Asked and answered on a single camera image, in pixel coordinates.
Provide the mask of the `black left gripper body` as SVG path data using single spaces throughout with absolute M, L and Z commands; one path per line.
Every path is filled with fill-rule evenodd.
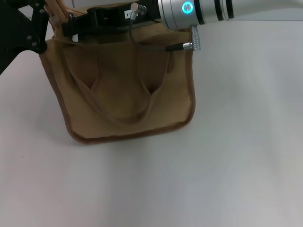
M 0 71 L 3 72 L 23 51 L 31 50 L 28 36 L 31 21 L 12 6 L 0 8 Z

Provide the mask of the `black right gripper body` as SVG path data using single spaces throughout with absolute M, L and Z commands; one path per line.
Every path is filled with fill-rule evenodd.
M 144 25 L 160 19 L 158 3 L 139 3 L 146 7 L 144 15 L 138 15 L 134 24 Z M 106 28 L 122 28 L 129 26 L 131 16 L 131 3 L 122 3 L 112 6 L 98 6 L 89 8 L 87 12 L 93 16 L 96 25 Z

